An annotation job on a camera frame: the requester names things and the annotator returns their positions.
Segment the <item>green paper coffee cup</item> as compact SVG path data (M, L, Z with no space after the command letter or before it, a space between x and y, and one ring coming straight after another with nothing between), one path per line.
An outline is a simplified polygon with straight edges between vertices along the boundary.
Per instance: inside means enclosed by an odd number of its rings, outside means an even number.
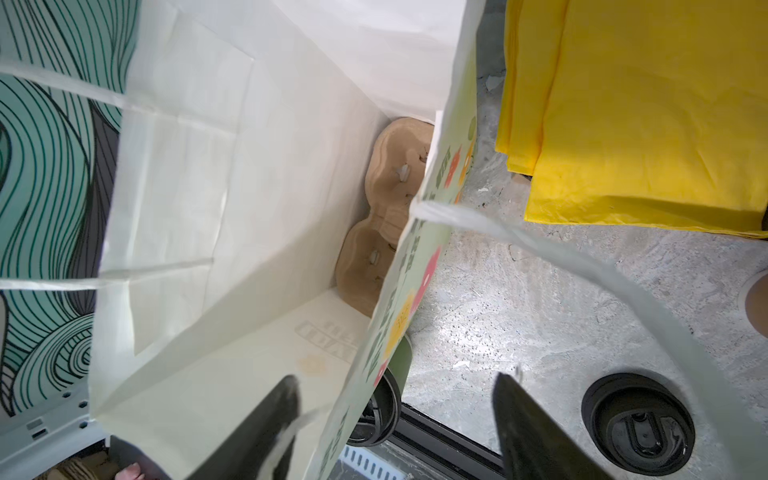
M404 392L412 359L412 342L408 335L404 335L388 364L388 371L392 374L400 393Z

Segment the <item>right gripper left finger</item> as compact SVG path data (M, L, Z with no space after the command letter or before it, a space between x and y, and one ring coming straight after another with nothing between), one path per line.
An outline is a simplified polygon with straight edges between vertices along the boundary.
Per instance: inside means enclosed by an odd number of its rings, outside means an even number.
M287 375L189 479L256 479L299 412L298 379Z

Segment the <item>yellow napkin stack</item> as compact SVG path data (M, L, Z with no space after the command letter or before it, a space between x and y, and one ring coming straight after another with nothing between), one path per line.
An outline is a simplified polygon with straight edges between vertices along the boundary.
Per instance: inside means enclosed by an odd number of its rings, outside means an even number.
M511 1L496 148L524 217L764 239L763 1Z

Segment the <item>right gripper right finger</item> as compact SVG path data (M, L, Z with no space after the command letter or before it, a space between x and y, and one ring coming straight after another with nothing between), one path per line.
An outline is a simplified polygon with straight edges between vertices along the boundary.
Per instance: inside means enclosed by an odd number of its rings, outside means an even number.
M492 406L506 478L610 477L512 376L496 376Z

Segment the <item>brown paper coffee cup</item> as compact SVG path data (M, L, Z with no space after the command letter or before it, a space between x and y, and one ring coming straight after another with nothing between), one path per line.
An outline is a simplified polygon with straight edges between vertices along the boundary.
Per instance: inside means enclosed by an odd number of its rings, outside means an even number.
M763 337L768 337L768 271L751 277L742 287L738 304L750 325Z

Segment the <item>single pulp cup carrier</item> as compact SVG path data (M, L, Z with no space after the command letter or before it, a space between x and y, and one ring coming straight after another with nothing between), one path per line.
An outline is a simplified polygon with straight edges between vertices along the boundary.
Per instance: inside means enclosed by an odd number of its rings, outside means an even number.
M364 193L368 216L348 232L335 269L342 300L372 317L426 171L434 126L413 118L390 123L375 141Z

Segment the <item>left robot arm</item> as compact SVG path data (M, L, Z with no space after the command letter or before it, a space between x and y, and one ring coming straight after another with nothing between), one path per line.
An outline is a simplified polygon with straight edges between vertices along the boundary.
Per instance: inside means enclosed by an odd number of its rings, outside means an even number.
M108 437L89 412L86 380L13 417L1 417L1 477L32 479Z

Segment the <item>pink oval soap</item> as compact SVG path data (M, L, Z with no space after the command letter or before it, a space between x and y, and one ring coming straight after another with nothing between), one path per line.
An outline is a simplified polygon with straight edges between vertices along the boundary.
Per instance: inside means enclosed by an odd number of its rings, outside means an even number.
M145 474L138 463L132 463L116 473L114 480L144 480Z

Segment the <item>white paper takeout bag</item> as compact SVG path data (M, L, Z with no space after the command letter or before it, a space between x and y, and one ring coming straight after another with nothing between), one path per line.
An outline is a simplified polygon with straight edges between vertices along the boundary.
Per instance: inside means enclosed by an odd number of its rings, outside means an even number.
M627 305L691 386L736 474L767 440L660 302L573 248L458 205L476 147L481 1L5 1L1 408L86 380L91 417L190 476L298 379L280 459L324 479L456 229ZM434 126L372 317L336 264L375 141Z

